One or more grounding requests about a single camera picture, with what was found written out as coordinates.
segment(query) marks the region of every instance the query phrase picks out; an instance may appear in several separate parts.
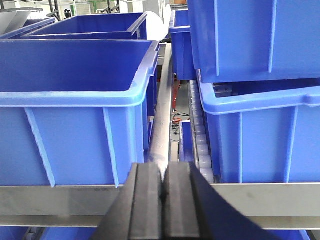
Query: metal beam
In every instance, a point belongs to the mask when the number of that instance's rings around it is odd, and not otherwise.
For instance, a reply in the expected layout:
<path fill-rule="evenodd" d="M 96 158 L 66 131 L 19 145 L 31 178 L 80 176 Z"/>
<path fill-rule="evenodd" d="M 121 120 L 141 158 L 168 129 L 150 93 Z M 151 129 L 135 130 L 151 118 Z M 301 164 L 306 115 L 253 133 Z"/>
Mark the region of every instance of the metal beam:
<path fill-rule="evenodd" d="M 264 229 L 320 229 L 320 183 L 235 183 L 212 187 Z"/>
<path fill-rule="evenodd" d="M 320 183 L 211 186 L 264 229 L 320 230 Z M 96 227 L 118 193 L 112 185 L 0 187 L 0 226 Z"/>
<path fill-rule="evenodd" d="M 158 164 L 162 178 L 168 167 L 170 153 L 171 110 L 172 110 L 172 51 L 171 43 L 165 47 L 161 82 L 155 109 L 148 162 Z"/>
<path fill-rule="evenodd" d="M 96 227 L 120 189 L 104 186 L 0 187 L 0 226 Z"/>

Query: metal pipe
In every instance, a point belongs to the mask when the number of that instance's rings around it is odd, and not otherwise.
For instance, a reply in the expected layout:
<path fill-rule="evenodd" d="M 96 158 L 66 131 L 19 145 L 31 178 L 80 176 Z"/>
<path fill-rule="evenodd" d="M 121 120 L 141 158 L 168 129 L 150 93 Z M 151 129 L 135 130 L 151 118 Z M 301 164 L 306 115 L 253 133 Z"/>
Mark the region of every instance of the metal pipe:
<path fill-rule="evenodd" d="M 50 6 L 50 12 L 53 13 L 54 10 L 54 6 L 52 5 L 52 0 L 48 0 L 49 1 L 49 6 Z"/>
<path fill-rule="evenodd" d="M 158 92 L 157 105 L 153 121 L 148 162 L 158 164 L 162 177 L 170 160 L 170 133 L 173 91 L 171 44 L 165 48 L 164 63 L 162 66 L 161 82 Z"/>
<path fill-rule="evenodd" d="M 57 13 L 56 13 L 57 19 L 58 19 L 58 21 L 60 21 L 61 17 L 60 17 L 60 13 L 59 13 L 58 0 L 54 0 L 54 7 L 55 7 L 55 10 L 57 11 Z"/>

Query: blue plastic crate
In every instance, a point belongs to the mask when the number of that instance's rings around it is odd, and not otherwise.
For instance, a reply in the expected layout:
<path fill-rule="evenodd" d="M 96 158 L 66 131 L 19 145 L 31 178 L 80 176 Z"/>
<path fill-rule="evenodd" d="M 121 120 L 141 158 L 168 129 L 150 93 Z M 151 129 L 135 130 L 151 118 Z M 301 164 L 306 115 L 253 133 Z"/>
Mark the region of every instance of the blue plastic crate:
<path fill-rule="evenodd" d="M 282 240 L 310 240 L 305 230 L 269 230 Z"/>
<path fill-rule="evenodd" d="M 190 0 L 204 83 L 320 77 L 320 1 Z"/>
<path fill-rule="evenodd" d="M 47 227 L 40 240 L 89 240 L 95 228 Z"/>
<path fill-rule="evenodd" d="M 29 19 L 22 28 L 0 35 L 0 39 L 21 39 L 21 36 L 53 24 L 55 21 L 56 20 L 52 17 L 46 19 Z"/>
<path fill-rule="evenodd" d="M 24 38 L 146 40 L 146 18 L 146 12 L 74 16 L 30 32 Z"/>
<path fill-rule="evenodd" d="M 21 240 L 26 234 L 27 227 L 19 226 L 0 226 L 1 240 Z"/>
<path fill-rule="evenodd" d="M 124 184 L 149 147 L 158 50 L 147 40 L 0 41 L 0 185 Z"/>
<path fill-rule="evenodd" d="M 172 40 L 173 71 L 179 80 L 195 80 L 188 10 L 172 11 L 169 33 Z"/>
<path fill-rule="evenodd" d="M 319 79 L 199 82 L 223 183 L 320 182 Z"/>

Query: metal shelf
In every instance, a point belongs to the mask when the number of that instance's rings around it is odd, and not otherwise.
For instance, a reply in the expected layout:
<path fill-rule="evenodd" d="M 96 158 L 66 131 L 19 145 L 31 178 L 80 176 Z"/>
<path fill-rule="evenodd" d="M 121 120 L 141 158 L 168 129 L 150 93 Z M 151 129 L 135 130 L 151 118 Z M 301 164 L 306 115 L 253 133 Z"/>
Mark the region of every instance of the metal shelf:
<path fill-rule="evenodd" d="M 149 161 L 164 173 L 170 160 L 173 74 L 167 44 Z M 320 230 L 320 183 L 212 184 L 243 215 L 265 229 Z M 0 187 L 0 226 L 96 227 L 120 188 L 96 186 Z"/>

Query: metal rail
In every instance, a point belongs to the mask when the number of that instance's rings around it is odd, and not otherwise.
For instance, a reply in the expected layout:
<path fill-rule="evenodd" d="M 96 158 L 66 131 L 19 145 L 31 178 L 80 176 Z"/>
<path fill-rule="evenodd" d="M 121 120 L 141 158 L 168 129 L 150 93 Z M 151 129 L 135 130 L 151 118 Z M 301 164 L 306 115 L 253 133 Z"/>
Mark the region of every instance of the metal rail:
<path fill-rule="evenodd" d="M 192 94 L 190 83 L 187 84 L 188 87 L 188 98 L 189 98 L 189 114 L 190 114 L 190 126 L 191 126 L 191 136 L 192 136 L 192 147 L 193 147 L 193 157 L 194 157 L 194 164 L 199 169 L 199 156 L 198 156 L 198 149 L 197 149 L 197 139 L 196 139 L 196 127 L 194 121 L 194 111 L 192 106 Z"/>
<path fill-rule="evenodd" d="M 320 183 L 211 186 L 264 229 L 320 230 Z M 96 227 L 119 191 L 113 185 L 0 187 L 0 226 Z"/>
<path fill-rule="evenodd" d="M 172 69 L 171 44 L 165 47 L 164 63 L 162 66 L 161 82 L 155 109 L 148 162 L 159 166 L 162 177 L 170 160 L 170 134 L 172 110 Z"/>

